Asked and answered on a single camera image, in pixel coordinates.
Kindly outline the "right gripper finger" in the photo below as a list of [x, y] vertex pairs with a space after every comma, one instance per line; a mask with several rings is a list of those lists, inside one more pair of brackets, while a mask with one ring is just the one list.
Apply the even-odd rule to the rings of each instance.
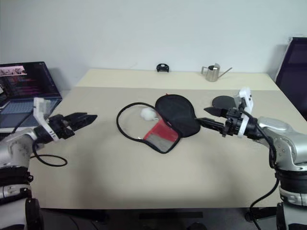
[[228, 113], [227, 109], [215, 108], [215, 107], [204, 108], [204, 111], [216, 117], [226, 117], [226, 114]]
[[213, 119], [209, 118], [195, 118], [195, 120], [204, 128], [208, 128], [211, 130], [218, 131], [220, 134], [225, 134], [224, 132], [224, 124], [220, 122], [216, 122]]

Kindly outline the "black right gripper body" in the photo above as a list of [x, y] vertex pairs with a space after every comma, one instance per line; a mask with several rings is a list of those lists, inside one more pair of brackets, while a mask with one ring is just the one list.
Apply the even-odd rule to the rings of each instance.
[[227, 110], [224, 115], [226, 122], [221, 131], [223, 137], [226, 137], [226, 135], [238, 135], [243, 120], [241, 116], [242, 113], [236, 108]]

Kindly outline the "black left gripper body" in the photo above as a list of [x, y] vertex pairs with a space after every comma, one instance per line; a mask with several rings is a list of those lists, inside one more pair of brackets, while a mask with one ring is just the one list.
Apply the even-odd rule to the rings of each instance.
[[58, 139], [68, 139], [75, 135], [74, 131], [70, 128], [72, 118], [72, 115], [54, 115], [49, 118], [48, 124]]

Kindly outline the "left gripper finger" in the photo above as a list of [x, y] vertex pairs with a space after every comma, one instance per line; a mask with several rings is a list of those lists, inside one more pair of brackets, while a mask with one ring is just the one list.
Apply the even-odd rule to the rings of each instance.
[[64, 117], [64, 120], [79, 120], [79, 119], [83, 119], [85, 116], [87, 116], [87, 113], [76, 112], [70, 115], [66, 115]]
[[93, 123], [97, 119], [97, 115], [82, 115], [79, 117], [75, 117], [70, 122], [70, 128], [73, 131], [84, 128], [91, 123]]

